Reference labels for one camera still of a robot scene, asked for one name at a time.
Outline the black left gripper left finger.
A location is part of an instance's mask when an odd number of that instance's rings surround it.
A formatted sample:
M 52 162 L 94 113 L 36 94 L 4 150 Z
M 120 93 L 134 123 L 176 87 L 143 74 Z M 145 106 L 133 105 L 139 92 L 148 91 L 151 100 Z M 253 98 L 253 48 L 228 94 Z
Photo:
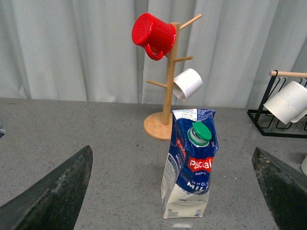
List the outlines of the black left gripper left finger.
M 72 230 L 91 177 L 93 152 L 85 146 L 0 208 L 2 230 Z

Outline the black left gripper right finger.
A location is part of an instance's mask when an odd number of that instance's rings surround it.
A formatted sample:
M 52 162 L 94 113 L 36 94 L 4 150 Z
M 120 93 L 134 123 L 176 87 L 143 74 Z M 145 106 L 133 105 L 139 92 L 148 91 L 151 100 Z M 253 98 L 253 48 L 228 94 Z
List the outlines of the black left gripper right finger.
M 257 147 L 252 165 L 263 197 L 281 230 L 307 228 L 307 176 Z

